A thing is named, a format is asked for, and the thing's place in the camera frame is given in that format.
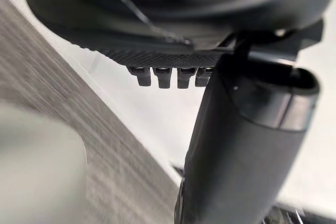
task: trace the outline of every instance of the white surface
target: white surface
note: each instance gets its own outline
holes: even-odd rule
[[[172,75],[169,90],[159,90],[153,75],[151,87],[138,87],[136,77],[125,67],[58,38],[36,20],[24,0],[11,1],[178,183],[171,164],[183,164],[204,89],[193,88],[191,84],[188,90],[178,90],[176,72]],[[335,17],[336,1],[326,14],[323,43],[300,54],[298,65],[317,74],[323,92],[312,127],[279,200],[336,218]]]

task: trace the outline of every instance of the metal part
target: metal part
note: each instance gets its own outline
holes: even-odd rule
[[[172,68],[153,68],[154,74],[158,77],[159,88],[169,89],[170,79],[172,76]]]

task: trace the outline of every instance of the black cylindrical handle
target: black cylindrical handle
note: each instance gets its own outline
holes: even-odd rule
[[[292,166],[318,93],[305,70],[222,60],[187,152],[180,222],[260,223]]]

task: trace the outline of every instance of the carpeted floor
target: carpeted floor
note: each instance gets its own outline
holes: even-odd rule
[[[85,223],[173,223],[176,185],[8,0],[0,0],[0,99],[59,119],[82,136]]]

